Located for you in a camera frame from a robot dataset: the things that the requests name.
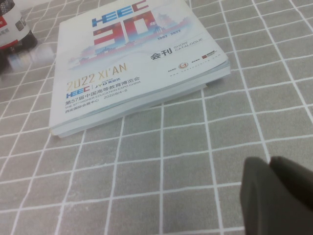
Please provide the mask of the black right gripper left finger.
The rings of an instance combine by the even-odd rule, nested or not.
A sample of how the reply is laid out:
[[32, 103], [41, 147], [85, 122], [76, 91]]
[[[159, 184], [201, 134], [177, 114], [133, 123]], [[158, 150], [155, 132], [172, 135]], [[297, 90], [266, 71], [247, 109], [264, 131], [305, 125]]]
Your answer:
[[313, 233], [313, 211], [291, 195], [261, 158], [244, 162], [240, 203], [247, 235]]

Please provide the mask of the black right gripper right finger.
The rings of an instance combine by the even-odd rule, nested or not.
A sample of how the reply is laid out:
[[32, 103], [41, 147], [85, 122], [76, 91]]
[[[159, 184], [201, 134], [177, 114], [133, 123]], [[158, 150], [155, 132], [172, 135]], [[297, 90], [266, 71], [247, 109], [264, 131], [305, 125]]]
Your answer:
[[313, 210], [313, 172], [285, 157], [271, 157], [269, 167], [298, 201]]

